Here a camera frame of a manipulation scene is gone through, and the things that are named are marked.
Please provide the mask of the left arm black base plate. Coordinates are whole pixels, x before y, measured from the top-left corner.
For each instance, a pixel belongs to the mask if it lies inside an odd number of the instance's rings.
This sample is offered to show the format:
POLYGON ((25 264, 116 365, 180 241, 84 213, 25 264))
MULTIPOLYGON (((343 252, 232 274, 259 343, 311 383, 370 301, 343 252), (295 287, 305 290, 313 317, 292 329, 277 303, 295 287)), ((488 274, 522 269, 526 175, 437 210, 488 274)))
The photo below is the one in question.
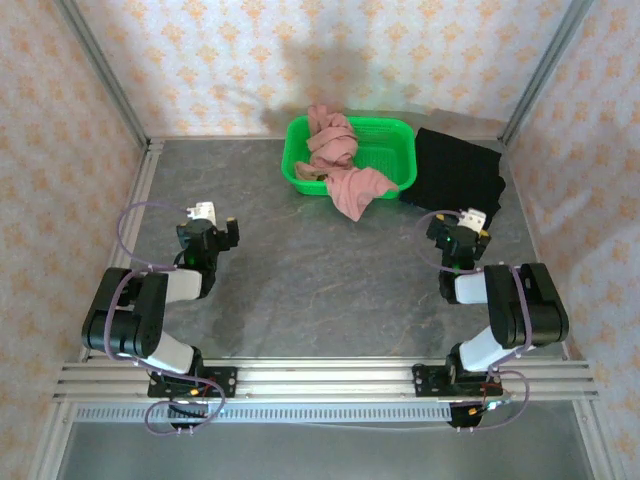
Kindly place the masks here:
MULTIPOLYGON (((202 366, 189 372, 190 376, 208 379, 216 383, 224 391, 227 398, 235 397, 237 374, 238 369, 233 366, 202 366)), ((150 373, 149 377, 147 389, 149 398, 187 400, 220 397, 220 393, 215 388, 202 382, 160 375, 155 372, 150 373)))

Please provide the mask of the aluminium frame leg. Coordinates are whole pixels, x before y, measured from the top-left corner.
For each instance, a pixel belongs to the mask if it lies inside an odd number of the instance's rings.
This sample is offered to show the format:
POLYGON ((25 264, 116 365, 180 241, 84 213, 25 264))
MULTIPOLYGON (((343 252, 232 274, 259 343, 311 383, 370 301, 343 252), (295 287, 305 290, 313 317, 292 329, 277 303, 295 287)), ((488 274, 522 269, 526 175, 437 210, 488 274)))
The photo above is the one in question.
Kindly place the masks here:
POLYGON ((573 408, 594 480, 616 480, 595 402, 574 400, 573 408))
POLYGON ((27 480, 57 479, 76 410, 76 404, 69 401, 53 402, 48 407, 27 480))

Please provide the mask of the aluminium frame post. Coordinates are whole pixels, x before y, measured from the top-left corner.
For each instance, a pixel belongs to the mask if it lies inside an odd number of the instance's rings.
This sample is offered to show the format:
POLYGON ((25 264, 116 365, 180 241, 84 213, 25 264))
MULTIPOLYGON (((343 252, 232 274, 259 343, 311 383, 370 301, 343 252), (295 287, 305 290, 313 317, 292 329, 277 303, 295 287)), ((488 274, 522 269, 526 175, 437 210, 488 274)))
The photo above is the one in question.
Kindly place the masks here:
POLYGON ((571 0, 504 130, 498 137, 506 148, 516 138, 535 101, 574 38, 594 0, 571 0))
POLYGON ((76 36, 84 54, 93 67, 107 95, 121 115, 136 143, 146 149, 150 143, 141 121, 119 82, 115 72, 82 14, 76 0, 53 0, 71 32, 76 36))

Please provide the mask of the black folded t-shirt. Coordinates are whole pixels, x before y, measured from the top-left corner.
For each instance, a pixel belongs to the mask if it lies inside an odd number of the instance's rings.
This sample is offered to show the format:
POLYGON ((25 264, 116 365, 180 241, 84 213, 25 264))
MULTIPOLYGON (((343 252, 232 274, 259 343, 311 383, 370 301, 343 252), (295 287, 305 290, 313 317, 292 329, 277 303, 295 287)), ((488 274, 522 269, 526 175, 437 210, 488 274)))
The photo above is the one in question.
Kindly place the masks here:
POLYGON ((424 128, 417 132, 415 151, 416 180, 400 194, 402 202, 430 211, 475 209, 491 225, 506 188, 500 153, 424 128))

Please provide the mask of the pink printed t-shirt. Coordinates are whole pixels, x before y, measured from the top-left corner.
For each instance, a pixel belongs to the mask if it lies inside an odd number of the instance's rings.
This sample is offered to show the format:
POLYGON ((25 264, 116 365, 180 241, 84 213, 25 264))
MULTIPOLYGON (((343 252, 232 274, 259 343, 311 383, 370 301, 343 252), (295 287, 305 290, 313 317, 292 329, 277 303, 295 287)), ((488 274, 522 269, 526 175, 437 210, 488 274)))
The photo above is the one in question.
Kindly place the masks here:
POLYGON ((307 117, 310 159, 295 164, 297 179, 324 183, 336 209, 354 222, 374 199, 398 190, 380 171, 355 165, 358 138, 344 114, 312 105, 307 117))

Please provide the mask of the aluminium side rail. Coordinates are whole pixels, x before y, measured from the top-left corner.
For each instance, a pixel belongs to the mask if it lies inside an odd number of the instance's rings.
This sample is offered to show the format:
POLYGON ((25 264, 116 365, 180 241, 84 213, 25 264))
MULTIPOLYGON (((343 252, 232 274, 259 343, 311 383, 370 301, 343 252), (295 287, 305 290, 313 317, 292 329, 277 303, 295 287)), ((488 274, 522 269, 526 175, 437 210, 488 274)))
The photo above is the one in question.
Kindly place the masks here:
MULTIPOLYGON (((159 138, 152 138, 150 140, 150 144, 141 157, 140 166, 132 183, 128 199, 125 202, 126 206, 148 199, 158 160, 164 149, 164 143, 165 141, 159 138)), ((124 223, 124 243, 129 249, 135 247, 143 215, 144 210, 141 209, 124 223)), ((107 262, 107 267, 129 267, 130 263, 131 259, 129 256, 120 248, 118 241, 115 241, 107 262)))

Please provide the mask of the wide aluminium mounting beam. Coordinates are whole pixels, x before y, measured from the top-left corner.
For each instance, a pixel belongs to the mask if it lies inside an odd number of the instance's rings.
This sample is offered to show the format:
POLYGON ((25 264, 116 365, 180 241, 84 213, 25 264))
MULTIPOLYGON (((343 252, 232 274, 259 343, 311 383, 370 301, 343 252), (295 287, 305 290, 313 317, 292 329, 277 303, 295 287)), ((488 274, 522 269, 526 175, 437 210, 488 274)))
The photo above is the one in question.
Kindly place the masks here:
MULTIPOLYGON (((438 366, 440 359, 362 358, 229 358, 208 359, 207 366, 238 369, 236 403, 402 402, 415 396, 411 368, 438 366)), ((586 361, 532 356, 508 362, 500 380, 516 400, 524 396, 523 374, 534 401, 595 399, 598 387, 586 361)), ((53 397, 67 401, 145 401, 149 377, 129 362, 97 356, 63 365, 53 397)))

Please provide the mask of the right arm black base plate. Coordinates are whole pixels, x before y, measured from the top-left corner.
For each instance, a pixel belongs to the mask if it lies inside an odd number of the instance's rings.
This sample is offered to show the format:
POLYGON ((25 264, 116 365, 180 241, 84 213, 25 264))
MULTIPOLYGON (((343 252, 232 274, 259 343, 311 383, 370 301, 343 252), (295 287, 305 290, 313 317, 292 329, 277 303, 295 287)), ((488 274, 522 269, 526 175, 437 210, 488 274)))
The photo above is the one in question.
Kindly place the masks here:
POLYGON ((487 381, 485 373, 458 371, 454 366, 415 364, 411 373, 417 397, 472 399, 501 397, 500 384, 487 381))

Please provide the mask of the green plastic basket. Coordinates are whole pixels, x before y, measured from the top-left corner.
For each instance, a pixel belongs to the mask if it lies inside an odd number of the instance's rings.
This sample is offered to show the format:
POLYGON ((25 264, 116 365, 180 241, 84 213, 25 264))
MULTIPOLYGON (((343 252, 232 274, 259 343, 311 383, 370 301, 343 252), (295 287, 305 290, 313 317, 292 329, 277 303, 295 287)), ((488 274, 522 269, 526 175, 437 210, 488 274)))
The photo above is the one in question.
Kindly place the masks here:
MULTIPOLYGON (((398 198, 417 177, 415 135, 402 120, 384 117, 348 116, 358 138, 355 166, 371 167, 394 182, 397 192, 389 192, 381 199, 398 198)), ((281 161, 284 178, 300 193, 310 196, 327 196, 326 184, 319 181, 302 181, 296 177, 297 162, 309 163, 311 152, 307 140, 311 137, 308 116, 296 117, 289 124, 281 161)))

